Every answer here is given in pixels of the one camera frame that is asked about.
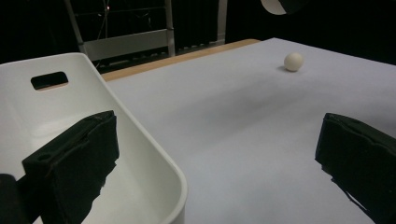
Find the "table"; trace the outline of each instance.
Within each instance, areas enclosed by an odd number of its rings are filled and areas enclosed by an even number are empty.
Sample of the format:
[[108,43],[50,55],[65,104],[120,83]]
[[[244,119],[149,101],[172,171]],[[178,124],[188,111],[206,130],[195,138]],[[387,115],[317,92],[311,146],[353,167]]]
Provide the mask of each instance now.
[[125,74],[107,84],[185,173],[186,223],[373,223],[315,150],[327,112],[396,136],[396,66],[269,39]]

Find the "metal frame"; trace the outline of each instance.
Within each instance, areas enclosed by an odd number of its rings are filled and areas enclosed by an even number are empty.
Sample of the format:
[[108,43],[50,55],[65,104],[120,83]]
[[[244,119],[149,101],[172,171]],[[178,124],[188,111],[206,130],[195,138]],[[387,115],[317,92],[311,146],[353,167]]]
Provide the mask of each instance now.
[[164,0],[166,29],[87,42],[84,42],[82,39],[70,0],[64,0],[64,3],[75,32],[79,51],[85,53],[91,61],[161,47],[168,47],[170,57],[176,55],[172,20],[172,0]]

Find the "white ball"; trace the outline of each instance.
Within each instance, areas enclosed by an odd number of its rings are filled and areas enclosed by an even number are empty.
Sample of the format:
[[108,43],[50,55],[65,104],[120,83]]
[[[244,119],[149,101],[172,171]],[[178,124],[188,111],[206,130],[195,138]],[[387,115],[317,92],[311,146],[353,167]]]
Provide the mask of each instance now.
[[297,72],[303,66],[304,58],[299,53],[290,53],[285,58],[285,68],[291,72]]

